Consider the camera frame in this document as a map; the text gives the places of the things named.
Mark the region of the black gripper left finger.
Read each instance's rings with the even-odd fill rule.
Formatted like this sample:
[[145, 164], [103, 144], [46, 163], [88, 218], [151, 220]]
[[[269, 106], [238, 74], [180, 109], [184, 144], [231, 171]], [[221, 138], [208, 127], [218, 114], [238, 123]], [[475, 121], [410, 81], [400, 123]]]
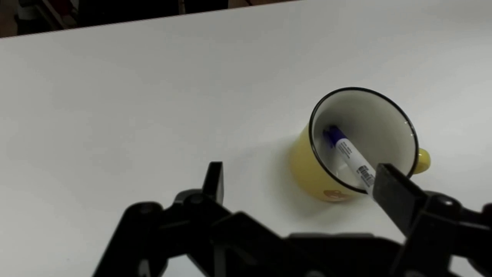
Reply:
[[204, 277], [329, 277], [329, 269], [244, 212], [223, 206], [223, 163], [211, 161], [200, 189], [169, 207], [125, 209], [94, 277], [163, 277], [186, 255]]

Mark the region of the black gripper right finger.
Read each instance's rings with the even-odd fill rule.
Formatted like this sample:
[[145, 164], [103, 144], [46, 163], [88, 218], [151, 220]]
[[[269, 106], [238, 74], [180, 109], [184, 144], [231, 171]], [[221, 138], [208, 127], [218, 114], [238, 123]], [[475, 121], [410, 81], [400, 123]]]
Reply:
[[467, 209], [446, 194], [423, 191], [389, 163], [377, 167], [372, 198], [406, 237], [394, 277], [455, 277], [454, 255], [492, 277], [492, 203]]

